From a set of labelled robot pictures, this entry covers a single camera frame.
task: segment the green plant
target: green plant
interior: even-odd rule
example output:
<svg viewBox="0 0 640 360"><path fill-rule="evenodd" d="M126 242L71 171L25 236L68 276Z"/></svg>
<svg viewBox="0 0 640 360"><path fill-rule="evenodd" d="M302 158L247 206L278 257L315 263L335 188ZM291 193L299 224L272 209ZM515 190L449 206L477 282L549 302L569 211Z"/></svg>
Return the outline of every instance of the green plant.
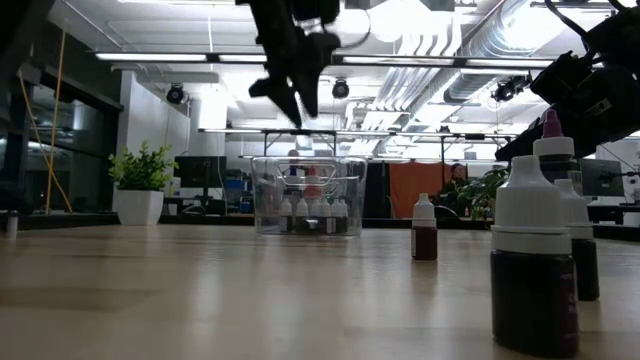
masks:
<svg viewBox="0 0 640 360"><path fill-rule="evenodd" d="M111 168L109 175L116 183L118 190L159 191L171 179L165 174L167 168L177 168L173 160L165 160L171 146L162 146L158 151L149 153L147 141L142 142L138 156L125 147L122 156L109 156Z"/></svg>
<svg viewBox="0 0 640 360"><path fill-rule="evenodd" d="M473 219L484 218L488 209L495 210L493 207L496 192L507 181L508 175L509 170L506 168L490 170L481 178L471 181L461 189L458 199L471 203L471 217Z"/></svg>

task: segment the window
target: window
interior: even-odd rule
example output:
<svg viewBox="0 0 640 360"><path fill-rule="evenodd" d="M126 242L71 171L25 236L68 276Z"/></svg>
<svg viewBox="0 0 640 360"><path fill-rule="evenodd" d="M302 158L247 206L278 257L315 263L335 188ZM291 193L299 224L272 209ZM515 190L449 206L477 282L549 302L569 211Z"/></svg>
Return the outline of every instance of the window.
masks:
<svg viewBox="0 0 640 360"><path fill-rule="evenodd" d="M33 111L47 158L50 156L53 135L55 92L36 87L33 92ZM109 154L115 152L117 117L106 116L86 104L61 96L55 132L53 171L60 187L67 195L74 212L95 213L111 211L113 183L109 169ZM31 129L26 165L26 196L37 212L46 210L49 171ZM50 207L66 211L60 190L52 182Z"/></svg>

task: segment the clear plastic container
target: clear plastic container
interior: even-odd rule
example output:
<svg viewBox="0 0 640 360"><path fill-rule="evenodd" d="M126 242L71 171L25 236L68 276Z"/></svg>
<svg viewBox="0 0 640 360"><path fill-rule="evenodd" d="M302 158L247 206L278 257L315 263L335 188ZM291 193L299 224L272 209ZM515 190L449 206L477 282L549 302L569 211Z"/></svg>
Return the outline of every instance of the clear plastic container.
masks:
<svg viewBox="0 0 640 360"><path fill-rule="evenodd" d="M353 236L362 231L366 160L256 157L251 170L258 233Z"/></svg>

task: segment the computer monitor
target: computer monitor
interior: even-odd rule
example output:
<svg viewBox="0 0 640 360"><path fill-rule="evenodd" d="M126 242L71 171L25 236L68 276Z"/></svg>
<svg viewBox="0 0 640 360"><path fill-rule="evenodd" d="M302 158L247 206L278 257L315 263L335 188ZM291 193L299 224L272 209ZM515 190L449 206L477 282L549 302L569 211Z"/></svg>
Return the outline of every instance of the computer monitor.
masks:
<svg viewBox="0 0 640 360"><path fill-rule="evenodd" d="M584 196L624 196L622 167L615 160L580 160Z"/></svg>
<svg viewBox="0 0 640 360"><path fill-rule="evenodd" d="M173 176L180 178L182 188L222 188L227 175L224 156L176 156L178 168Z"/></svg>

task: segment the security camera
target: security camera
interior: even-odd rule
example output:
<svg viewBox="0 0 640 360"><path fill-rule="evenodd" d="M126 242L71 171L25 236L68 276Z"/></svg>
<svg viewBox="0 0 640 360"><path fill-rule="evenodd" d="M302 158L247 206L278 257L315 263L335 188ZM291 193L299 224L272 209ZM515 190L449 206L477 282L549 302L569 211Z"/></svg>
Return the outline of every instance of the security camera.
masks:
<svg viewBox="0 0 640 360"><path fill-rule="evenodd" d="M181 105L187 101L187 96L184 93L183 89L184 85L182 84L172 84L171 89L167 93L167 101L170 104Z"/></svg>
<svg viewBox="0 0 640 360"><path fill-rule="evenodd" d="M336 80L335 85L333 85L333 98L344 99L347 96L349 96L349 85L347 85L347 80L345 79Z"/></svg>

